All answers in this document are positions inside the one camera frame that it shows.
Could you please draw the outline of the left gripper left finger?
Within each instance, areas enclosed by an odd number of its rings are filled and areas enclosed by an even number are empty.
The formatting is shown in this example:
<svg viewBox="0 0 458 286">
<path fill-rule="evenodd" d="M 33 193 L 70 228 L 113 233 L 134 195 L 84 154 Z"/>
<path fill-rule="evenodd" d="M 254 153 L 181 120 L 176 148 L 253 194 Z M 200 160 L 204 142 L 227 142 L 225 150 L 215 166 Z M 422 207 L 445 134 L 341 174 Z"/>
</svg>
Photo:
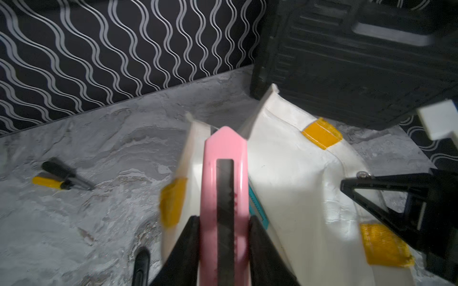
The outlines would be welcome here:
<svg viewBox="0 0 458 286">
<path fill-rule="evenodd" d="M 162 269 L 151 286 L 196 286 L 198 284 L 200 218 L 191 216 Z"/>
</svg>

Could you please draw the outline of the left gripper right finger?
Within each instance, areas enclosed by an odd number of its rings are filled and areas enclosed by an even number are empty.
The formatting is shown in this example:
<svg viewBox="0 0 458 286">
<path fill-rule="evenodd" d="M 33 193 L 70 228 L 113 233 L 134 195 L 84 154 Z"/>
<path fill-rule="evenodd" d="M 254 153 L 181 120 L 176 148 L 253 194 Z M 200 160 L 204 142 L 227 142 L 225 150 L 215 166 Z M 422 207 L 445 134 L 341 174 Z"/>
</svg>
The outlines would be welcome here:
<svg viewBox="0 0 458 286">
<path fill-rule="evenodd" d="M 249 263 L 252 286 L 299 285 L 256 216 L 249 219 Z"/>
</svg>

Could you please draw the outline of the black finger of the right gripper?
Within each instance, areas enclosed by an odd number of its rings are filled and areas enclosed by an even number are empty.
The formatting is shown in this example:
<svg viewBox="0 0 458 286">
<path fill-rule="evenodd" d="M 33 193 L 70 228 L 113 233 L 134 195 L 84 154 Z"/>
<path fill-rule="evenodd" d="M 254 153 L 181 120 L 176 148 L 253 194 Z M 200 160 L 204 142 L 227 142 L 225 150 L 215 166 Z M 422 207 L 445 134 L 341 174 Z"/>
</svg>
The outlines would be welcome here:
<svg viewBox="0 0 458 286">
<path fill-rule="evenodd" d="M 411 247 L 423 247 L 423 220 L 433 188 L 430 174 L 359 175 L 344 179 L 341 192 Z"/>
</svg>

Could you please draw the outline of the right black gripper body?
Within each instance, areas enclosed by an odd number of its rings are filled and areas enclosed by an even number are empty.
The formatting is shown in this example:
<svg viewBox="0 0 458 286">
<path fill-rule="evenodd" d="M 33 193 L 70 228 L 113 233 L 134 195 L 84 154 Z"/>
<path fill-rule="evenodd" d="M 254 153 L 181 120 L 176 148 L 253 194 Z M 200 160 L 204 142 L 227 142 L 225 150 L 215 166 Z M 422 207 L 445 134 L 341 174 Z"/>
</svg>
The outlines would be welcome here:
<svg viewBox="0 0 458 286">
<path fill-rule="evenodd" d="M 407 221 L 417 231 L 414 249 L 425 270 L 449 282 L 458 281 L 458 174 L 431 169 L 409 193 Z"/>
</svg>

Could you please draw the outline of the pink utility knife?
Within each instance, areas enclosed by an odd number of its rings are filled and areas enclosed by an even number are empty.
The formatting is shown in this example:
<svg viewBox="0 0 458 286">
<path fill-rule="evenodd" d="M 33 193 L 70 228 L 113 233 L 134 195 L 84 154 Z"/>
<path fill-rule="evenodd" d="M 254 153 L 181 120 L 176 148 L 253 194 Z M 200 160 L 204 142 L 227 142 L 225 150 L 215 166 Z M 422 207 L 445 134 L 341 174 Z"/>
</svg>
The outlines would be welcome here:
<svg viewBox="0 0 458 286">
<path fill-rule="evenodd" d="M 249 284 L 249 218 L 247 141 L 224 126 L 205 141 L 200 285 Z"/>
</svg>

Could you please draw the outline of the teal utility knife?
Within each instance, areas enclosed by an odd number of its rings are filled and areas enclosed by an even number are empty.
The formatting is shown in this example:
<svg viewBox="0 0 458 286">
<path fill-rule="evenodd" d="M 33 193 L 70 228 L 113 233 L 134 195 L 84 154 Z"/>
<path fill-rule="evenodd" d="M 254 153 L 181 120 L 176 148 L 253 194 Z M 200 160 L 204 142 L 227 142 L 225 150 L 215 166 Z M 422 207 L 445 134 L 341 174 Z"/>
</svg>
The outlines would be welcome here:
<svg viewBox="0 0 458 286">
<path fill-rule="evenodd" d="M 249 184 L 249 199 L 250 199 L 249 213 L 252 216 L 256 216 L 260 220 L 263 228 L 265 230 L 268 230 L 270 222 L 251 184 Z"/>
</svg>

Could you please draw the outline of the white pouch with yellow handles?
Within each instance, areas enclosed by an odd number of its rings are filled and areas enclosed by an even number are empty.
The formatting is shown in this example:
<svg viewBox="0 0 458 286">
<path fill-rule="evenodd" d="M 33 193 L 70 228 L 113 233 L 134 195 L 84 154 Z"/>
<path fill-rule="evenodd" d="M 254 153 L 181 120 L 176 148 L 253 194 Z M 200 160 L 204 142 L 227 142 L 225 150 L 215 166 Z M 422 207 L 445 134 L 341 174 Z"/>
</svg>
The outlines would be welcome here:
<svg viewBox="0 0 458 286">
<path fill-rule="evenodd" d="M 163 264 L 189 218 L 200 218 L 205 141 L 219 129 L 190 119 L 175 178 L 161 192 Z M 272 85 L 235 132 L 247 141 L 266 232 L 299 286 L 413 285 L 406 244 L 341 192 L 341 181 L 367 166 L 332 125 Z"/>
</svg>

